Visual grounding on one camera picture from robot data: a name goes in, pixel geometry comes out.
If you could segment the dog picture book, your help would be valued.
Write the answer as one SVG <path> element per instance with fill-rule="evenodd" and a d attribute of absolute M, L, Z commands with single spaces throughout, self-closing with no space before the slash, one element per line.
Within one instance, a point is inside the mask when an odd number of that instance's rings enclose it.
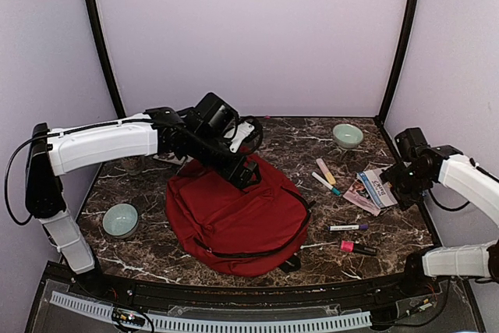
<path fill-rule="evenodd" d="M 389 182 L 383 182 L 380 175 L 384 168 L 376 168 L 357 173 L 357 179 L 364 185 L 371 201 L 380 209 L 397 204 Z"/>

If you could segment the red student backpack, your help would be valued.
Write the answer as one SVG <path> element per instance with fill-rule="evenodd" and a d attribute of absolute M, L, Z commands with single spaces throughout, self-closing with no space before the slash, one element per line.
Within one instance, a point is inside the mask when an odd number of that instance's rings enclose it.
<path fill-rule="evenodd" d="M 165 213 L 182 248 L 209 268 L 256 277 L 298 271 L 313 203 L 256 154 L 261 180 L 243 190 L 196 160 L 168 180 Z"/>

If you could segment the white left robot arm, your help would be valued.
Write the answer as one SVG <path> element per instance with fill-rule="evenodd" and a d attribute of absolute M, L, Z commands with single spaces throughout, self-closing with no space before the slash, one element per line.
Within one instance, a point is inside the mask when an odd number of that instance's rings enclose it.
<path fill-rule="evenodd" d="M 24 147 L 29 149 L 25 177 L 29 216 L 23 221 L 15 215 L 10 218 L 18 226 L 38 220 L 70 270 L 80 276 L 80 287 L 102 299 L 110 292 L 110 282 L 101 275 L 96 255 L 68 212 L 61 176 L 120 158 L 173 153 L 201 162 L 244 189 L 260 181 L 258 167 L 248 157 L 263 138 L 257 118 L 241 117 L 228 105 L 216 105 L 205 114 L 195 108 L 180 112 L 151 108 L 124 119 L 66 129 L 40 123 L 8 161 L 11 165 Z"/>

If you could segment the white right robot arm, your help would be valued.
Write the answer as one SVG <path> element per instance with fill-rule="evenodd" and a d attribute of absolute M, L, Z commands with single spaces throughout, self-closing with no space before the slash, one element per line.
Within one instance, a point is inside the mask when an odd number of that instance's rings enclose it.
<path fill-rule="evenodd" d="M 498 223 L 498 177 L 450 145 L 413 147 L 404 161 L 380 174 L 390 186 L 399 207 L 407 209 L 423 200 L 428 193 L 440 209 L 457 212 L 469 204 L 480 209 L 494 224 Z M 458 207 L 447 207 L 437 201 L 435 184 L 453 190 L 465 198 Z M 426 287 L 428 277 L 459 276 L 498 282 L 498 241 L 425 250 L 409 262 L 412 267 L 398 280 L 403 296 L 416 296 Z"/>

